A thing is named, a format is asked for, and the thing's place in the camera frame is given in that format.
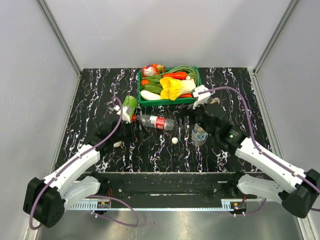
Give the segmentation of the clear cola bottle red label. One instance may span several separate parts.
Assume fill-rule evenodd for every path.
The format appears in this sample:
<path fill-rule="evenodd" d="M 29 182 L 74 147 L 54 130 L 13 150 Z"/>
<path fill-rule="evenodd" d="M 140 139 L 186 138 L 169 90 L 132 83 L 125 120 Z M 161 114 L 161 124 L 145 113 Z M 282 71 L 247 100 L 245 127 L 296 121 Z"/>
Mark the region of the clear cola bottle red label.
<path fill-rule="evenodd" d="M 133 115 L 131 120 L 139 123 L 145 128 L 155 128 L 160 130 L 173 130 L 176 126 L 175 120 L 156 115 Z"/>

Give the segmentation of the clear water bottle white cap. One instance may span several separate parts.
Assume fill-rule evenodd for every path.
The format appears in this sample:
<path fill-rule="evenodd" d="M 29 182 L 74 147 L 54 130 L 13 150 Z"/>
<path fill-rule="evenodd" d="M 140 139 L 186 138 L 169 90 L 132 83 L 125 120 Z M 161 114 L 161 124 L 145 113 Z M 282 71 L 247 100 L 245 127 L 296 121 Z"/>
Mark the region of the clear water bottle white cap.
<path fill-rule="evenodd" d="M 208 133 L 196 123 L 191 133 L 192 143 L 199 147 L 206 143 L 207 138 Z"/>

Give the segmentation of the yellow juice bottle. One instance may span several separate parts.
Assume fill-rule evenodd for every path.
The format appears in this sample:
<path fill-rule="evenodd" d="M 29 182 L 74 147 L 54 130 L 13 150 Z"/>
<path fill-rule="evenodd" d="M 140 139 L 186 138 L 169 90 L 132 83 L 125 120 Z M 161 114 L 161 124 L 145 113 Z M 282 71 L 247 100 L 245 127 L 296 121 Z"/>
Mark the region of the yellow juice bottle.
<path fill-rule="evenodd" d="M 215 97 L 211 100 L 210 104 L 215 104 L 215 103 L 220 104 L 220 102 L 221 100 L 218 97 Z"/>

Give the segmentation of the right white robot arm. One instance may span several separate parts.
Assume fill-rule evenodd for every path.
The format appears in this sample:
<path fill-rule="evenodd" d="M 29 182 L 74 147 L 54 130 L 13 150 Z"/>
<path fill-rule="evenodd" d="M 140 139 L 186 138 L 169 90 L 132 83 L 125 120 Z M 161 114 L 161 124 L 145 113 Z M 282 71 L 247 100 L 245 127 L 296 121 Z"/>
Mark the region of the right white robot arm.
<path fill-rule="evenodd" d="M 308 215 L 320 195 L 318 171 L 296 167 L 262 147 L 245 131 L 231 124 L 226 111 L 217 103 L 198 107 L 182 104 L 173 114 L 179 123 L 188 117 L 191 124 L 198 124 L 211 135 L 217 146 L 271 177 L 266 180 L 237 173 L 227 186 L 231 197 L 255 195 L 281 204 L 298 218 Z"/>

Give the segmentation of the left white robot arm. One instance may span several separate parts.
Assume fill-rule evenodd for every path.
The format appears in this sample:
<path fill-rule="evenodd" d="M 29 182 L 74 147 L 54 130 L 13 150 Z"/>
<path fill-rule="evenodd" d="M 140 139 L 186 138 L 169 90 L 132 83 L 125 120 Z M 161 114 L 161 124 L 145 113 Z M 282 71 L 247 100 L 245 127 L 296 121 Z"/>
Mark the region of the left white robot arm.
<path fill-rule="evenodd" d="M 114 148 L 118 142 L 135 142 L 135 126 L 118 120 L 107 120 L 87 139 L 80 150 L 60 168 L 27 185 L 23 211 L 29 215 L 29 228 L 56 225 L 66 210 L 83 199 L 116 202 L 109 191 L 109 180 L 98 172 L 78 178 Z"/>

